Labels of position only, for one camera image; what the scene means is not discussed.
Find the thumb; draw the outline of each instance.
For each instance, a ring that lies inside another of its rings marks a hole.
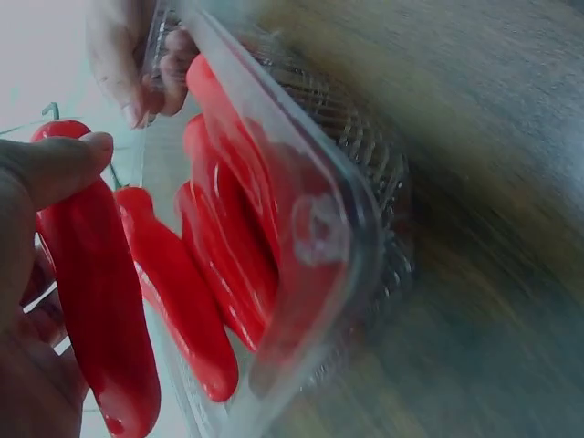
[[[145,109],[128,29],[124,26],[103,29],[88,21],[87,32],[93,76],[103,93],[118,103],[130,128],[137,128]]]
[[[95,132],[73,140],[53,137],[35,143],[0,143],[0,172],[20,181],[37,210],[86,188],[111,161],[113,139]]]

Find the fingernail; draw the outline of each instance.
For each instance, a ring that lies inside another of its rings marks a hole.
[[[91,132],[81,137],[89,147],[99,152],[109,152],[113,149],[113,137],[107,132]]]
[[[130,128],[136,128],[142,119],[141,112],[138,110],[138,107],[131,103],[122,108],[122,111],[124,113],[126,123],[128,123]]]

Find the plastic clamshell container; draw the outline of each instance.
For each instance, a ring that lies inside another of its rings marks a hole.
[[[159,1],[146,54],[151,77],[160,61],[157,34],[165,31],[168,8],[168,2]],[[330,357],[355,309],[368,306],[379,291],[384,254],[381,212],[358,166],[217,20],[191,0],[172,8],[221,84],[245,135],[258,146],[250,173],[265,178],[271,190],[280,259],[272,323],[256,354],[235,348],[240,381],[229,402],[209,401],[162,324],[160,335],[193,436],[256,438]],[[187,112],[189,105],[192,102],[187,102]],[[207,101],[202,110],[213,146],[230,162],[220,136],[233,131],[231,120],[220,104]],[[163,134],[177,148],[180,120],[174,119],[172,129],[167,125]],[[160,138],[159,123],[166,121],[155,121],[147,135],[150,131]],[[242,156],[251,155],[242,151]],[[190,176],[188,167],[148,162],[148,154],[144,160],[145,166],[157,166],[162,177]],[[245,177],[234,173],[238,179]],[[144,185],[150,188],[146,173]]]

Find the finger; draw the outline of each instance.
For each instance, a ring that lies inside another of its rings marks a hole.
[[[41,299],[26,316],[35,328],[36,336],[53,348],[67,335],[63,309],[56,290]]]
[[[113,139],[109,134],[91,133],[80,140],[6,141],[0,145],[0,153],[0,171],[24,186],[40,210],[95,182],[111,161]]]
[[[183,107],[186,98],[186,74],[185,63],[173,55],[167,55],[161,59],[161,77],[164,84],[164,104],[161,114],[172,116]]]
[[[164,44],[169,51],[178,54],[183,53],[187,57],[190,56],[191,59],[193,59],[198,53],[197,46],[194,44],[193,39],[186,29],[180,28],[173,30],[166,37]]]
[[[69,346],[60,356],[61,365],[70,383],[70,394],[75,400],[83,402],[88,394],[89,386],[81,373],[75,352]]]
[[[99,87],[115,100],[131,128],[144,118],[141,84],[136,68],[134,44],[128,29],[113,26],[108,32],[88,20],[89,64]]]
[[[26,285],[25,293],[20,299],[20,306],[25,308],[39,299],[55,283],[53,267],[48,261],[42,246],[35,247],[35,262]]]

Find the red chili pepper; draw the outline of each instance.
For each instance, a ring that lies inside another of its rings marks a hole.
[[[209,203],[212,220],[223,245],[214,248],[219,256],[223,250],[224,264],[230,266],[222,274],[240,299],[249,302],[260,322],[267,326],[276,301],[277,273],[271,255],[264,252],[263,242],[256,239],[254,224],[246,220],[249,209],[239,183],[219,158],[210,142],[202,115],[194,117],[184,130],[184,148],[193,164],[191,181],[195,196]]]
[[[202,55],[191,64],[186,83],[201,105],[207,126],[216,136],[214,140],[221,145],[221,157],[243,187],[279,264],[278,206],[266,167],[266,151],[257,148]]]
[[[72,120],[45,128],[33,140],[89,132]],[[140,282],[111,190],[99,179],[41,211],[37,225],[55,270],[71,345],[109,432],[146,436],[158,418],[161,390]]]
[[[234,290],[234,283],[225,280],[224,272],[228,276],[232,267],[224,258],[224,236],[213,219],[211,205],[204,196],[194,197],[190,181],[181,186],[174,202],[182,219],[182,239],[211,288],[224,323],[250,351],[257,351],[265,326],[256,317],[251,303]]]
[[[142,294],[164,318],[209,398],[225,402],[237,387],[237,360],[211,291],[181,239],[154,216],[145,190],[130,187],[114,196]]]
[[[38,128],[33,134],[31,141],[40,141],[49,137],[69,137],[71,139],[78,139],[85,134],[89,134],[90,130],[87,126],[77,120],[60,120],[58,106],[55,102],[50,103],[43,109],[43,115],[53,111],[53,121],[45,123]]]

